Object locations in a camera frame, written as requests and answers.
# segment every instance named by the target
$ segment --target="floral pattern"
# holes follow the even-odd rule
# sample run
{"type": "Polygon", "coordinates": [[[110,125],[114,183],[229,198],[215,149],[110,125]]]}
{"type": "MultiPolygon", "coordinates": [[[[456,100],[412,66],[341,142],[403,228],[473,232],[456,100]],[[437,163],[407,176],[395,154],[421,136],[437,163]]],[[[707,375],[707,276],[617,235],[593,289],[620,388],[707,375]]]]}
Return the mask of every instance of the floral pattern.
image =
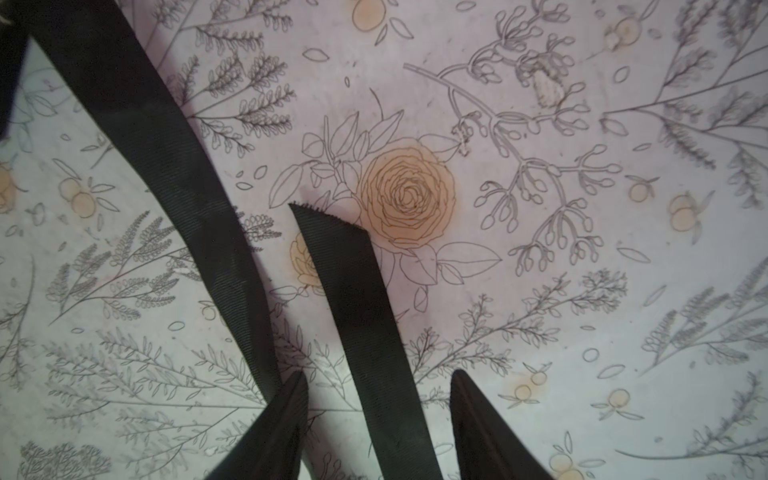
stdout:
{"type": "MultiPolygon", "coordinates": [[[[314,478],[380,472],[289,202],[369,232],[444,478],[455,369],[558,480],[766,474],[767,3],[118,6],[237,205],[314,478]]],[[[202,480],[265,401],[190,251],[34,42],[7,132],[0,478],[202,480]]]]}
{"type": "Polygon", "coordinates": [[[395,252],[439,238],[455,207],[453,175],[417,140],[391,143],[359,182],[360,220],[373,242],[395,252]]]}
{"type": "Polygon", "coordinates": [[[293,269],[299,274],[299,283],[311,286],[315,293],[323,294],[323,285],[317,276],[315,263],[312,261],[301,233],[296,235],[296,239],[290,244],[290,261],[293,269]]]}

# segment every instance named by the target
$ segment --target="black webbing strap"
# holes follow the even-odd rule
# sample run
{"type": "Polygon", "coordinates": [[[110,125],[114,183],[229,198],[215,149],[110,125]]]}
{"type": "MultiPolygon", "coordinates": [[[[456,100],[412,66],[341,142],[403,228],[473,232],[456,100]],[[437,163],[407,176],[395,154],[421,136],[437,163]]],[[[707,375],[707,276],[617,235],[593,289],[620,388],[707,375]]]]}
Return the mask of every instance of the black webbing strap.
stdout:
{"type": "Polygon", "coordinates": [[[240,224],[187,119],[111,0],[18,0],[14,18],[160,201],[267,400],[269,307],[240,224]]]}
{"type": "Polygon", "coordinates": [[[27,46],[27,32],[12,20],[15,8],[14,2],[0,0],[0,138],[5,136],[11,117],[13,97],[27,46]]]}
{"type": "Polygon", "coordinates": [[[292,204],[387,480],[442,478],[368,233],[292,204]]]}

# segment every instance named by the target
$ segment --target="bag strap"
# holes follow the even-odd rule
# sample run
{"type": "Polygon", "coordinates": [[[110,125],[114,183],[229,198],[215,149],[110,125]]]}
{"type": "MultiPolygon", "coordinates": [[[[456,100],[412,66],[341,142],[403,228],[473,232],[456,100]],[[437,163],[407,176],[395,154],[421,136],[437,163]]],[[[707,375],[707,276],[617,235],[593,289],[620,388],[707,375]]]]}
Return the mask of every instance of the bag strap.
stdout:
{"type": "Polygon", "coordinates": [[[296,480],[306,433],[306,377],[294,372],[206,480],[296,480]]]}
{"type": "Polygon", "coordinates": [[[234,209],[122,12],[109,0],[20,0],[13,19],[136,170],[187,244],[269,401],[280,388],[266,294],[234,209]]]}
{"type": "Polygon", "coordinates": [[[290,207],[339,330],[384,478],[442,479],[368,233],[310,207],[290,207]]]}

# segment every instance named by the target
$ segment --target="orange rose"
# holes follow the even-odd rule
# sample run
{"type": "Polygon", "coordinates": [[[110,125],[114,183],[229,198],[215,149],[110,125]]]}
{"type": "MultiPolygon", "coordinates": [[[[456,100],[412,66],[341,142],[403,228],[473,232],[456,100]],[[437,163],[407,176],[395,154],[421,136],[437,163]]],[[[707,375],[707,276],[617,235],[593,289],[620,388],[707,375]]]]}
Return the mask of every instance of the orange rose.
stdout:
{"type": "Polygon", "coordinates": [[[16,205],[16,186],[11,171],[0,164],[0,214],[6,214],[16,205]]]}
{"type": "Polygon", "coordinates": [[[293,269],[299,274],[301,283],[311,286],[316,293],[318,293],[318,289],[322,290],[323,285],[317,276],[315,263],[312,261],[301,233],[296,235],[296,239],[290,244],[290,262],[293,264],[293,269]]]}
{"type": "Polygon", "coordinates": [[[358,184],[360,221],[380,247],[403,252],[440,237],[456,203],[453,175],[413,138],[387,145],[358,184]]]}

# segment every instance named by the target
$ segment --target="black strap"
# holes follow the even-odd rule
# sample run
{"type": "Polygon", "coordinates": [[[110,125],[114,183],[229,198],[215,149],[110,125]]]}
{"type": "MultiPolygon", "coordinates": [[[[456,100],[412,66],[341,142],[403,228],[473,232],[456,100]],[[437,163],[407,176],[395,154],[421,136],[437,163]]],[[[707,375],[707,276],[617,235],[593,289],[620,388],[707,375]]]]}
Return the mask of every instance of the black strap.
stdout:
{"type": "Polygon", "coordinates": [[[451,378],[451,419],[462,480],[551,480],[464,370],[451,378]]]}
{"type": "Polygon", "coordinates": [[[267,400],[280,387],[266,294],[216,171],[110,0],[19,0],[40,44],[178,229],[267,400]]]}
{"type": "Polygon", "coordinates": [[[296,480],[308,402],[306,377],[294,372],[206,480],[296,480]]]}
{"type": "Polygon", "coordinates": [[[442,478],[368,233],[292,204],[387,480],[442,478]]]}
{"type": "Polygon", "coordinates": [[[2,46],[2,66],[0,67],[0,138],[5,136],[5,129],[11,117],[13,97],[16,93],[18,76],[22,71],[22,62],[27,47],[27,32],[16,25],[12,18],[15,13],[14,2],[0,1],[0,45],[2,46]]]}

